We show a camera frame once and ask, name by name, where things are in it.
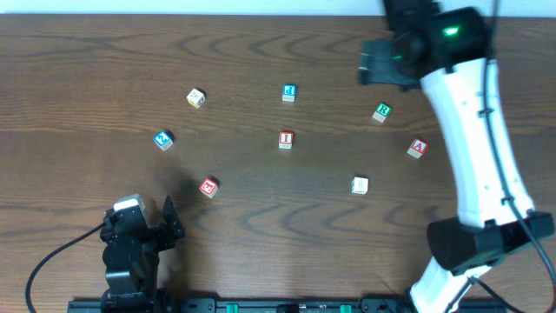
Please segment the red I letter block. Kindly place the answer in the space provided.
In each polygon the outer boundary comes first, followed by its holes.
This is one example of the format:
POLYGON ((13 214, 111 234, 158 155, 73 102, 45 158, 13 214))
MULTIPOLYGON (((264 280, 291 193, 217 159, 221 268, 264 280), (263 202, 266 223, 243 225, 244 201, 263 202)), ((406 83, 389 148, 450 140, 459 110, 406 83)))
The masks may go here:
POLYGON ((291 150, 294 141, 294 133, 283 131, 279 134, 279 148, 284 150, 291 150))

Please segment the blue 2 number block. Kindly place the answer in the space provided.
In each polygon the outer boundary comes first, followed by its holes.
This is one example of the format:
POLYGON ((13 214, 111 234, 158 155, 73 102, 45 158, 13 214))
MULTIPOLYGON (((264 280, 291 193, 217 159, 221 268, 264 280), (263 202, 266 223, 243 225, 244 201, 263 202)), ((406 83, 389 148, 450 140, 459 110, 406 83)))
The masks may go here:
POLYGON ((167 150, 174 144, 173 135, 167 130, 161 130, 153 137, 153 141, 161 150, 167 150))

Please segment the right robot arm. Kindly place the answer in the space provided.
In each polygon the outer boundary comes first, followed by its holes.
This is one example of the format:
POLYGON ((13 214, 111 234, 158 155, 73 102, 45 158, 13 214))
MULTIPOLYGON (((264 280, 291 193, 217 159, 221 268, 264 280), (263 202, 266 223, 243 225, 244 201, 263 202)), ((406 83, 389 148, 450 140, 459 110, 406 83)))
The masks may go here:
POLYGON ((423 90, 447 147, 457 214, 430 223, 431 261, 401 305, 404 312, 455 312, 481 276, 508 256, 536 249, 553 216, 535 209, 517 168, 501 108, 494 38, 497 20, 475 8, 444 11, 432 0, 385 0, 388 40, 362 45, 361 84, 423 90))

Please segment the red A letter block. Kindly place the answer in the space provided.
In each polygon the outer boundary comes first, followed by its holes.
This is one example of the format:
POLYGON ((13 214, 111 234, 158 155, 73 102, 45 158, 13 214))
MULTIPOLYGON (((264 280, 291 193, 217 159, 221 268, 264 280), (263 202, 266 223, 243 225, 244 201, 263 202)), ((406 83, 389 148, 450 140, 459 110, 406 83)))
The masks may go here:
POLYGON ((416 138, 413 140, 409 148, 407 149, 407 154, 416 159, 422 157, 428 149, 428 143, 416 138))

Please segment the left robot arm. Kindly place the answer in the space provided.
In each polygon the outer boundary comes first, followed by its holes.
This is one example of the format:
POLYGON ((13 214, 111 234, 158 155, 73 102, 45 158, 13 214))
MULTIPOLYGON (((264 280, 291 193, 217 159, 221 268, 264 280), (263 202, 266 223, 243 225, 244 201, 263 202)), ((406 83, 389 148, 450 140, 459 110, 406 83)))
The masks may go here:
POLYGON ((171 198, 162 207, 164 222, 149 227, 138 194, 119 199, 105 212, 100 238, 106 243, 103 263, 109 286, 102 312, 178 312, 181 305, 157 287, 159 254, 175 247, 184 229, 171 198))

